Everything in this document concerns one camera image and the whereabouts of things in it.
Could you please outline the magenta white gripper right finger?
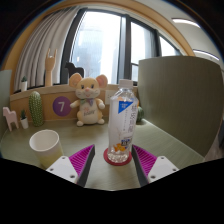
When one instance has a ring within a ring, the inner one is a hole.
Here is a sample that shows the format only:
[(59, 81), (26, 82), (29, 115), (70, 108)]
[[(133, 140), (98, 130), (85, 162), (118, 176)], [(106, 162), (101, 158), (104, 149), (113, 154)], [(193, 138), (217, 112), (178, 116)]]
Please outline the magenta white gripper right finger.
[(132, 146), (132, 157), (141, 186), (145, 186), (178, 171), (178, 168), (165, 156), (156, 157), (136, 145)]

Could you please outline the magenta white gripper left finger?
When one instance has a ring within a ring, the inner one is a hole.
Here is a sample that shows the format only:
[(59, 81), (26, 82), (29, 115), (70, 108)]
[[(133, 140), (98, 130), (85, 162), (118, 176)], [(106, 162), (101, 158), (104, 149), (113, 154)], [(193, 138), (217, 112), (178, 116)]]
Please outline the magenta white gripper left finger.
[(90, 145), (70, 157), (61, 156), (47, 171), (78, 186), (84, 187), (94, 156), (95, 146)]

